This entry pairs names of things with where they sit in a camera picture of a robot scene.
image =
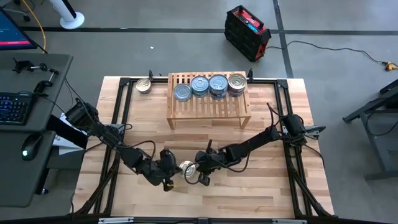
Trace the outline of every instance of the keyboard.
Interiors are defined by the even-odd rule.
[[[33,99],[33,93],[0,93],[0,125],[25,125]]]

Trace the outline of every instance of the computer mouse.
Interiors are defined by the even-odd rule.
[[[22,159],[25,161],[31,161],[37,155],[39,150],[42,135],[40,133],[31,134],[26,138],[22,145]]]

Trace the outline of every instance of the blue label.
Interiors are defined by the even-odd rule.
[[[259,32],[252,24],[248,24],[249,28],[254,32]]]

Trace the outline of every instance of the can lid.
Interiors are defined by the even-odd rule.
[[[192,94],[191,87],[189,87],[187,84],[178,84],[174,88],[174,96],[177,99],[184,100],[190,98],[191,94]]]
[[[184,161],[180,164],[180,168],[182,170],[180,173],[181,177],[184,178],[184,175],[185,175],[185,177],[187,179],[189,179],[195,175],[197,168],[195,167],[195,165],[190,166],[190,164],[192,164],[192,162],[190,162],[190,161]]]
[[[205,91],[209,88],[209,80],[203,76],[193,78],[191,84],[195,91]]]
[[[137,81],[136,83],[136,88],[138,91],[147,91],[152,83],[150,82],[149,79],[147,78],[141,78],[140,80]]]
[[[241,90],[246,86],[246,77],[242,74],[232,74],[228,78],[228,84],[235,90]]]
[[[224,75],[213,75],[210,78],[210,86],[214,90],[224,90],[228,86],[228,80]]]

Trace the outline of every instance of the gray desk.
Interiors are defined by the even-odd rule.
[[[45,63],[48,68],[58,70],[60,73],[52,80],[53,86],[44,91],[49,95],[48,99],[57,101],[72,62],[71,56],[1,52],[0,92],[33,92],[39,81],[48,80],[51,76],[50,72],[41,70],[25,70],[20,74],[13,72],[15,63],[12,58],[29,60],[34,65]],[[52,116],[53,107],[51,101],[37,97],[25,126],[0,125],[0,207],[27,207],[33,195],[41,191],[49,171],[46,166],[55,133],[76,145],[86,147],[87,137]],[[36,132],[43,132],[44,137],[39,153],[32,161],[23,161],[22,144],[30,134]],[[73,139],[80,139],[80,144]]]
[[[36,158],[23,161],[21,147],[30,134],[0,133],[0,207],[29,206],[45,170],[55,132],[44,131]]]
[[[0,54],[0,91],[17,93],[19,91],[33,92],[36,84],[42,80],[48,80],[51,76],[50,72],[43,72],[39,69],[30,72],[24,70],[20,74],[13,72],[16,60],[29,60],[34,65],[40,63],[47,64],[48,68],[54,68],[60,73],[53,78],[53,87],[46,88],[45,93],[49,95],[48,99],[56,101],[61,91],[63,81],[68,73],[72,56],[60,54],[28,54],[28,53],[12,53],[1,52]],[[0,131],[43,131],[49,121],[54,104],[49,100],[37,98],[35,105],[30,113],[29,119],[25,126],[0,125]]]

